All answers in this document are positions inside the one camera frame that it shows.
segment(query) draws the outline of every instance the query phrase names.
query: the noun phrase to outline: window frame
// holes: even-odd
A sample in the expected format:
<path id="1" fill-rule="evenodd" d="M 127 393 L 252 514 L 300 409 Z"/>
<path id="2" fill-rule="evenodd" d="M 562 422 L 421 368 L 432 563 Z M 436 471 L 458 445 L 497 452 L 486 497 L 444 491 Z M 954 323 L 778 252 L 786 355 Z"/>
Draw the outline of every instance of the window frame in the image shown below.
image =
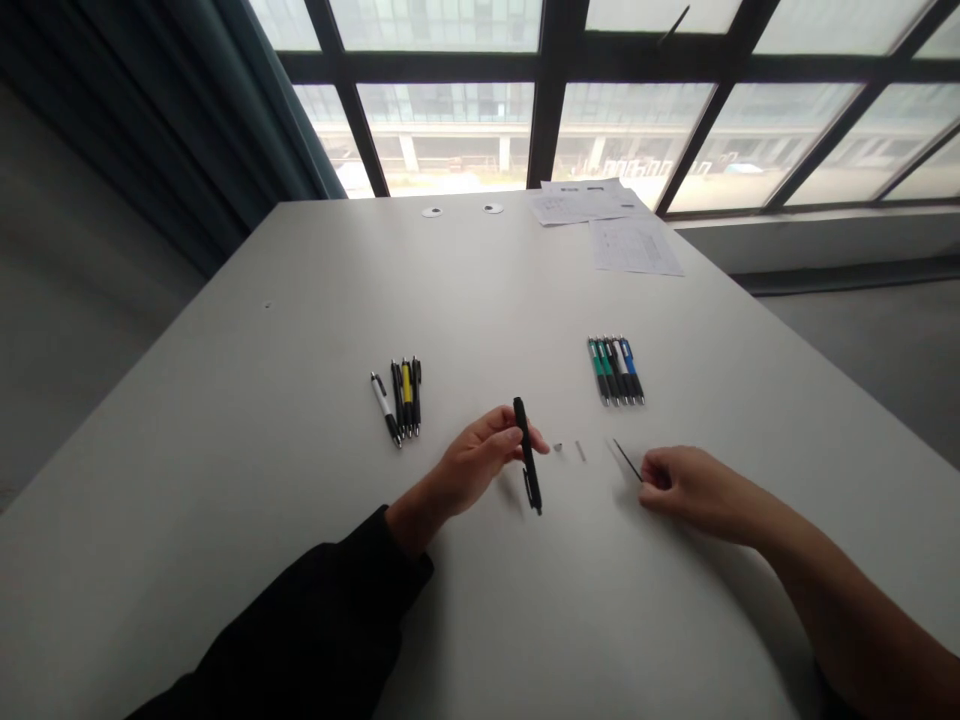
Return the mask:
<path id="1" fill-rule="evenodd" d="M 389 197 L 358 84 L 534 83 L 527 188 L 553 172 L 563 99 L 568 83 L 711 83 L 716 87 L 694 124 L 660 196 L 657 215 L 667 219 L 863 207 L 955 204 L 958 198 L 884 201 L 897 185 L 960 132 L 960 119 L 931 139 L 865 202 L 791 205 L 786 201 L 830 155 L 891 83 L 960 83 L 960 59 L 920 59 L 916 53 L 960 6 L 934 0 L 885 56 L 754 55 L 779 0 L 742 0 L 726 34 L 587 30 L 589 0 L 544 0 L 537 52 L 409 52 L 343 49 L 330 0 L 306 0 L 322 52 L 278 51 L 293 84 L 333 85 L 376 197 Z M 738 83 L 859 83 L 861 90 L 807 150 L 764 206 L 736 210 L 670 212 L 694 159 Z"/>

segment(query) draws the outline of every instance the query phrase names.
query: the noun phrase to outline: paper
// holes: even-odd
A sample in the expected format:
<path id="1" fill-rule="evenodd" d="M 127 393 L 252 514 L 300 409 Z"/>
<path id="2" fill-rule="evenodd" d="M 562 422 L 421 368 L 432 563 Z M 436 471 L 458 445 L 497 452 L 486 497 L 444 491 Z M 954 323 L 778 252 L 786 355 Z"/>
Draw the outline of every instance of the paper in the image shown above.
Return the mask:
<path id="1" fill-rule="evenodd" d="M 541 183 L 543 192 L 527 198 L 541 225 L 569 225 L 618 217 L 653 217 L 618 178 Z"/>
<path id="2" fill-rule="evenodd" d="M 593 264 L 597 270 L 683 276 L 657 218 L 635 217 L 590 222 Z"/>

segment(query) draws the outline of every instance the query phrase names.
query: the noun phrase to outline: window pane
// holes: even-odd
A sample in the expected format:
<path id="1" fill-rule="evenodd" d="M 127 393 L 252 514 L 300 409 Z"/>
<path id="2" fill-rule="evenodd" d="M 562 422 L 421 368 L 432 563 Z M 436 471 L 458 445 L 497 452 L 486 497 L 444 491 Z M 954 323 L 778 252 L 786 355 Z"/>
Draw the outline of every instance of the window pane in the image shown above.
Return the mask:
<path id="1" fill-rule="evenodd" d="M 651 210 L 713 85 L 572 83 L 563 115 L 554 180 L 619 177 Z"/>
<path id="2" fill-rule="evenodd" d="M 960 58 L 960 8 L 957 8 L 917 53 L 918 58 Z"/>
<path id="3" fill-rule="evenodd" d="M 677 32 L 725 33 L 740 0 L 590 0 L 587 30 L 666 32 L 690 5 Z"/>
<path id="4" fill-rule="evenodd" d="M 340 96 L 333 85 L 294 85 L 293 89 L 310 118 L 340 184 L 349 198 L 373 197 L 357 143 L 350 132 Z"/>
<path id="5" fill-rule="evenodd" d="M 960 135 L 918 167 L 884 200 L 919 200 L 960 195 Z"/>
<path id="6" fill-rule="evenodd" d="M 780 0 L 754 52 L 886 55 L 929 0 Z"/>
<path id="7" fill-rule="evenodd" d="M 274 50 L 320 50 L 303 0 L 250 0 Z"/>
<path id="8" fill-rule="evenodd" d="M 958 85 L 891 85 L 787 204 L 869 200 L 958 116 Z"/>
<path id="9" fill-rule="evenodd" d="M 357 90 L 391 195 L 526 187 L 533 83 Z"/>
<path id="10" fill-rule="evenodd" d="M 536 52 L 542 0 L 331 0 L 345 50 Z"/>
<path id="11" fill-rule="evenodd" d="M 670 212 L 761 207 L 857 85 L 737 85 Z"/>

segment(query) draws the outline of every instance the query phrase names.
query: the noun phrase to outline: floor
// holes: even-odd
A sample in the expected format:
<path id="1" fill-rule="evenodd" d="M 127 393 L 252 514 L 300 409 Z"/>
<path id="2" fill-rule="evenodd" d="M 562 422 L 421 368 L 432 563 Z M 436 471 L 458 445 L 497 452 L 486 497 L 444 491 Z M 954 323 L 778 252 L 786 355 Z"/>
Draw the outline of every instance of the floor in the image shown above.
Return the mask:
<path id="1" fill-rule="evenodd" d="M 760 302 L 960 469 L 960 280 Z"/>

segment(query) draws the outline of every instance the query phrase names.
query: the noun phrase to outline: white table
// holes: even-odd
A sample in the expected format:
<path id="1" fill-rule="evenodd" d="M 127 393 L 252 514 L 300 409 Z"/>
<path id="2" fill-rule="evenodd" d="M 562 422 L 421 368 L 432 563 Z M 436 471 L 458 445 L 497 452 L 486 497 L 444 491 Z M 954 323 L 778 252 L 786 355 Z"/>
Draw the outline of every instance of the white table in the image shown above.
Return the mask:
<path id="1" fill-rule="evenodd" d="M 441 217 L 421 217 L 431 203 Z M 768 568 L 638 508 L 611 437 L 635 457 L 713 452 L 960 652 L 958 473 L 672 243 L 685 278 L 595 271 L 586 225 L 543 229 L 520 192 L 278 207 L 0 518 L 0 716 L 133 710 L 515 395 L 564 443 L 538 459 L 543 517 L 512 467 L 443 529 L 379 717 L 816 704 Z M 633 341 L 644 408 L 599 402 L 586 337 L 612 332 Z M 369 377 L 412 354 L 423 432 L 398 452 Z"/>

